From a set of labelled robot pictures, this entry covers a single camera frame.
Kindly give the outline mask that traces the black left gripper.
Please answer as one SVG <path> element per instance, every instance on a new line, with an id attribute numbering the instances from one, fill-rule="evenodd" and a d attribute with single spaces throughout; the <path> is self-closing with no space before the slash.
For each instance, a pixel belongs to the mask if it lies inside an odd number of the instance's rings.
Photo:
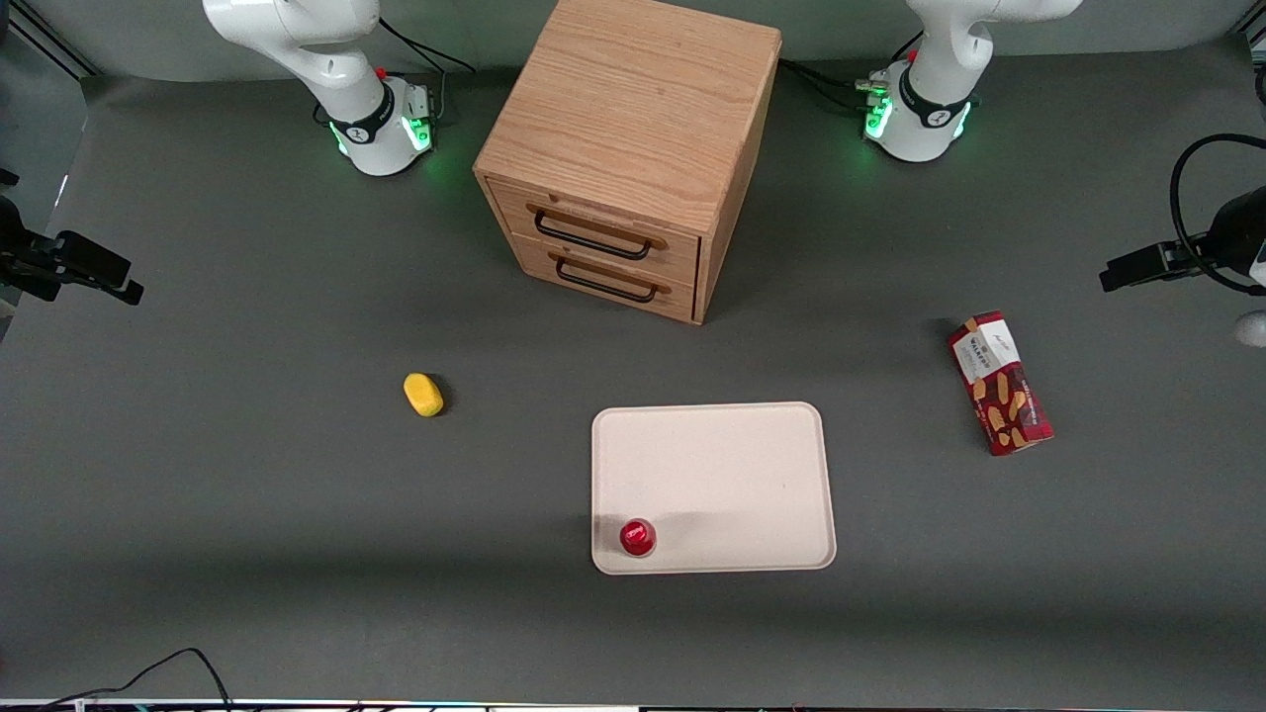
<path id="1" fill-rule="evenodd" d="M 1263 289 L 1265 188 L 1231 199 L 1206 231 L 1206 256 L 1218 270 L 1247 277 L 1247 290 Z M 1198 238 L 1162 239 L 1109 260 L 1099 272 L 1104 293 L 1206 274 Z"/>

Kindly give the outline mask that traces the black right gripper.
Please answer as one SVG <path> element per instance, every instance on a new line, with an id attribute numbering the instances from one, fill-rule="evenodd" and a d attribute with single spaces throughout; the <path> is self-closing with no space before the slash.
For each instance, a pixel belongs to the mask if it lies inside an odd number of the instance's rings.
<path id="1" fill-rule="evenodd" d="M 20 212 L 1 198 L 1 277 L 41 302 L 54 302 L 62 284 L 80 285 L 138 307 L 144 288 L 130 279 L 132 262 L 77 231 L 57 237 L 27 229 Z"/>

